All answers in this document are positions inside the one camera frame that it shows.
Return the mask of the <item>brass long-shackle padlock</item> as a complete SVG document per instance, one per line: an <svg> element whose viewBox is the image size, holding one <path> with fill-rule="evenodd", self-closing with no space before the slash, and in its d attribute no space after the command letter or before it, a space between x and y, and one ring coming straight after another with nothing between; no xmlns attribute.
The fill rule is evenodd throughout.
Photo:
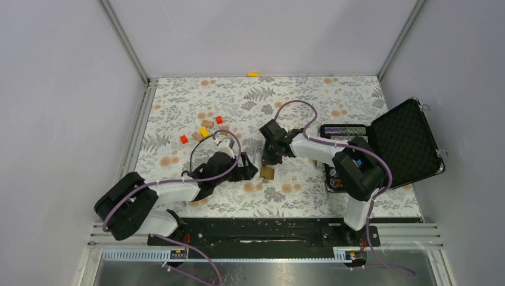
<svg viewBox="0 0 505 286"><path fill-rule="evenodd" d="M257 147L253 154L253 163L258 168L259 178L262 182L271 182L275 179L275 169L260 164L262 147Z"/></svg>

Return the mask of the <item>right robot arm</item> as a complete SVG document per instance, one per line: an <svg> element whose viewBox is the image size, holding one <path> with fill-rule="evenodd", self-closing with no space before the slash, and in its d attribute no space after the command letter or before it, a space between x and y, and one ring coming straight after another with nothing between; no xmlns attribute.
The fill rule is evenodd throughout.
<svg viewBox="0 0 505 286"><path fill-rule="evenodd" d="M335 169L349 196L341 236L349 245L362 241L372 199L392 184L390 168L371 146L360 137L348 142L331 141L310 136L304 129L287 131L273 119L260 128L260 133L266 140L262 155L265 165L281 164L285 157L302 157Z"/></svg>

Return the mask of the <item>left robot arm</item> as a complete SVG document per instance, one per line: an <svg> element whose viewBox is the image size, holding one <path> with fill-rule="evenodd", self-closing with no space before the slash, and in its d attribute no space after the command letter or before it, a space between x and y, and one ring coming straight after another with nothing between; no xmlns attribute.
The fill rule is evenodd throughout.
<svg viewBox="0 0 505 286"><path fill-rule="evenodd" d="M172 210L156 211L159 201L200 201L213 194L224 182L251 180L258 172L245 152L239 157L217 151L206 163L179 179L145 183L138 172L120 179L94 205L93 209L117 241L135 234L158 232L171 245L183 241L182 221Z"/></svg>

